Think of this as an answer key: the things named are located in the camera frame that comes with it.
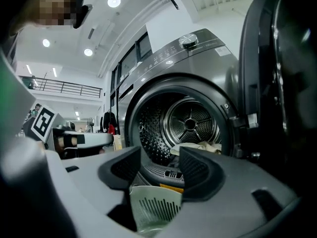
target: metal railing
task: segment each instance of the metal railing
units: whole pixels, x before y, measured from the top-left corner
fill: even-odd
[[[24,76],[20,76],[20,78],[25,86],[31,90],[100,98],[101,88],[47,78],[32,78]]]

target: control panel button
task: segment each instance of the control panel button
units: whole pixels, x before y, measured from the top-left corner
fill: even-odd
[[[182,48],[188,49],[198,43],[198,38],[195,34],[186,34],[179,38],[178,41]]]

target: white label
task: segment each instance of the white label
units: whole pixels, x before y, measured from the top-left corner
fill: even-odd
[[[56,113],[49,107],[42,106],[35,118],[31,130],[45,143],[49,137]]]
[[[230,50],[226,46],[216,48],[215,50],[217,51],[218,55],[220,55],[221,57],[231,54]]]

